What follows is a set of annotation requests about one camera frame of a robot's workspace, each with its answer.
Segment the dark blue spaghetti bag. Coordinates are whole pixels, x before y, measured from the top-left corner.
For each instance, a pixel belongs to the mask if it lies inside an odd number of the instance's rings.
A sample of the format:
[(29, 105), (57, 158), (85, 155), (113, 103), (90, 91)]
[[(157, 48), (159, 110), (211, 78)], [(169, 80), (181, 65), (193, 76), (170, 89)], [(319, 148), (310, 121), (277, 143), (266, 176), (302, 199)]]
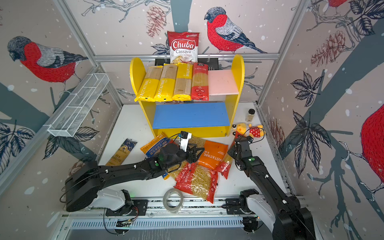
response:
[(137, 142), (132, 139), (125, 139), (116, 153), (106, 163), (106, 166), (120, 166), (129, 156)]

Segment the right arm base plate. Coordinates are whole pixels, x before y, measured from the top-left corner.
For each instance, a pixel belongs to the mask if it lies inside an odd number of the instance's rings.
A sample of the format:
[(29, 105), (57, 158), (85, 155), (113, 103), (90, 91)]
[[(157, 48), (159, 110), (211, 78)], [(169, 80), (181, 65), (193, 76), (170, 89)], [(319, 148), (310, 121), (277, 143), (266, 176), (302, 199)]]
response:
[(240, 198), (226, 199), (221, 207), (228, 215), (256, 215), (258, 212), (267, 213), (271, 210), (269, 204), (259, 195), (251, 195), (243, 202)]

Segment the red spaghetti bag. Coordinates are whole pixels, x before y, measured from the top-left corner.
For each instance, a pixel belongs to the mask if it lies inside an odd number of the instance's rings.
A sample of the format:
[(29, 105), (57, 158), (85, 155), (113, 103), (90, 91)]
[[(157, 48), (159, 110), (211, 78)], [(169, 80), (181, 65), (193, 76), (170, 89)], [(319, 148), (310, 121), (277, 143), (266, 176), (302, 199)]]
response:
[(232, 161), (221, 161), (220, 164), (217, 166), (216, 171), (227, 180), (231, 166)]
[(209, 100), (209, 66), (202, 63), (194, 63), (191, 99), (198, 101)]

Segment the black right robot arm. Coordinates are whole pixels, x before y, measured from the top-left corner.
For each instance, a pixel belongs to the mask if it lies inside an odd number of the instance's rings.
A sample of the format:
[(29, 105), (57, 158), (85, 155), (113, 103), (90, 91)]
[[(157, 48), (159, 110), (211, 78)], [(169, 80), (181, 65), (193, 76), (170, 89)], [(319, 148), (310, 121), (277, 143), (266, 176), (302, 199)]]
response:
[(271, 231), (274, 240), (315, 240), (311, 212), (296, 196), (287, 196), (272, 178), (264, 162), (253, 156), (250, 142), (239, 136), (228, 151), (235, 164), (250, 178), (260, 192), (245, 197), (249, 211), (255, 213)]

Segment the red macaroni bag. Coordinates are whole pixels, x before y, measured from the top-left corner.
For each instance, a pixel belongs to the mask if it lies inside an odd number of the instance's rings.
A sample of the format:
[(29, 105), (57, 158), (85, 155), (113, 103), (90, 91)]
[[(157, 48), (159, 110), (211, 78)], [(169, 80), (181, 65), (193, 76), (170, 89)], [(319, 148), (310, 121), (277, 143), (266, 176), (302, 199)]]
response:
[(214, 203), (219, 176), (198, 164), (186, 164), (176, 176), (175, 189)]
[(163, 179), (176, 179), (184, 169), (188, 169), (190, 166), (191, 164), (189, 164), (187, 161), (183, 161), (181, 164), (176, 164), (175, 166), (166, 170), (166, 172), (163, 174)]

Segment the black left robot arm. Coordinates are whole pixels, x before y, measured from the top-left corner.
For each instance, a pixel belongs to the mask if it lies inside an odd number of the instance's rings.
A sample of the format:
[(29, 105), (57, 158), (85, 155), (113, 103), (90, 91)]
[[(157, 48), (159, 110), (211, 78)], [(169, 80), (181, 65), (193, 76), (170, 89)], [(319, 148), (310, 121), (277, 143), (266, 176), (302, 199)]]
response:
[(155, 179), (170, 173), (171, 168), (178, 170), (183, 162), (194, 164), (204, 150), (196, 144), (188, 144), (184, 151), (170, 143), (155, 156), (138, 163), (99, 166), (95, 161), (87, 162), (65, 182), (66, 211), (77, 212), (88, 207), (97, 197), (98, 191), (104, 188), (130, 181)]

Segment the yellow Pastatime spaghetti bag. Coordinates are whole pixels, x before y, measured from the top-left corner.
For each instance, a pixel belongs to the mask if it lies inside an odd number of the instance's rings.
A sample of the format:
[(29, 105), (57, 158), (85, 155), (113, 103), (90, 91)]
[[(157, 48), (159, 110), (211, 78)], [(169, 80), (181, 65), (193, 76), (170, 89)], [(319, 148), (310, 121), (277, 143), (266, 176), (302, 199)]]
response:
[(160, 77), (157, 92), (155, 94), (155, 102), (171, 102), (174, 94), (178, 65), (164, 64)]
[(155, 94), (158, 89), (162, 72), (163, 66), (152, 66), (148, 68), (139, 92), (136, 95), (135, 102), (155, 102)]

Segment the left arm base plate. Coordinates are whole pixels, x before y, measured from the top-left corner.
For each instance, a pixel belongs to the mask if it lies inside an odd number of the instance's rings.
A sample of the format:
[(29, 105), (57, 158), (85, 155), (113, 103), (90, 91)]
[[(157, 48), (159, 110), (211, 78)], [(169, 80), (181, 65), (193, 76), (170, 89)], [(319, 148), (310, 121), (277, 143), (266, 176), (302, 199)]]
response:
[(129, 204), (125, 204), (120, 209), (112, 211), (106, 210), (107, 217), (123, 217), (123, 216), (145, 216), (148, 208), (148, 200), (138, 199), (131, 200)]

